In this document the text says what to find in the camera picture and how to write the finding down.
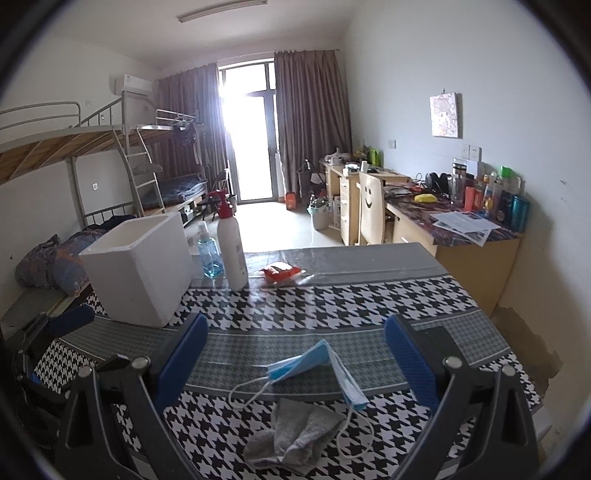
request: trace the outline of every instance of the white bottle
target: white bottle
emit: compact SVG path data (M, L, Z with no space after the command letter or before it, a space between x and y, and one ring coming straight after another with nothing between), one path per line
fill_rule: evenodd
M242 239L238 221L234 218L232 207L226 199L225 192L220 199L217 213L220 217L217 224L217 241L222 251L222 261L228 284L232 290L241 290L248 283L246 258L242 250Z

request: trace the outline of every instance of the paper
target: paper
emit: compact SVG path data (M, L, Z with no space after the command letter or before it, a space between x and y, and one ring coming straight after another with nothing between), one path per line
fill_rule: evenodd
M461 235L462 237L467 238L470 242L478 245L479 247L484 246L484 244L486 243L486 240L488 239L488 236L492 232L492 230L484 230L484 231L479 231L479 232L462 233L462 232L456 230L455 228L452 228L448 224L443 223L440 220L434 222L433 225L436 227L439 227L439 228L443 228L444 230L448 230L450 232L457 233L458 235Z
M482 232L501 228L472 212L432 213L431 216L461 233Z
M479 247L484 246L494 229L500 228L472 212L432 213L431 216L436 220L434 226L457 233Z

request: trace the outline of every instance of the blue bedding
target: blue bedding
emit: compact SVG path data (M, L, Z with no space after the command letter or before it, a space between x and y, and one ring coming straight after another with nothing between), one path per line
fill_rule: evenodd
M189 198L207 192L207 181L195 175L185 175L158 182L164 205L169 207L186 202ZM158 208L158 200L154 189L142 198L144 209Z

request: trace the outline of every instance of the chair backrest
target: chair backrest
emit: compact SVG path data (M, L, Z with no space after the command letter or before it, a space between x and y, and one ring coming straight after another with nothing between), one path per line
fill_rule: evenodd
M386 206L382 181L366 173L359 173L361 186L361 235L369 245L383 244Z
M213 179L212 190L226 190L230 192L230 169L224 168L217 176Z

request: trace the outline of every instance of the houndstooth tablecloth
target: houndstooth tablecloth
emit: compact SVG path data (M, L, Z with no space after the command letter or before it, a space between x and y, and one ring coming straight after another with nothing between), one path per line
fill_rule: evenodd
M165 410L164 418L206 478L299 478L285 470L253 471L245 465L242 450L253 432L270 427L278 395L344 413L346 406L330 369L316 368L278 383L239 412L229 407L227 395L234 385L265 375L267 364L303 353L320 338L328 340L368 396L365 412L375 437L372 449L354 460L340 458L332 441L308 477L392 476L430 415L417 404L383 340L382 323L392 314L406 318L416 329L445 326L474 368L496 371L503 364L513 365L532 413L542 408L529 377L500 333L419 244L269 252L251 254L247 260L253 277L249 288L237 293L223 283L195 278L162 329L114 322L91 295L87 303L96 312L95 321L55 341L38 365L38 375L59 390L80 366L114 353L130 358L149 355L192 310L204 313L210 326L207 345L185 391ZM307 274L299 285L269 288L257 271L276 260L302 266ZM246 387L246 391L253 393L260 386ZM237 397L245 399L252 393ZM116 416L125 441L142 458L126 407L117 406ZM473 420L467 419L458 431L445 468L459 461L472 426ZM357 424L354 416L342 439L345 453L361 452L369 440L368 429L363 422Z

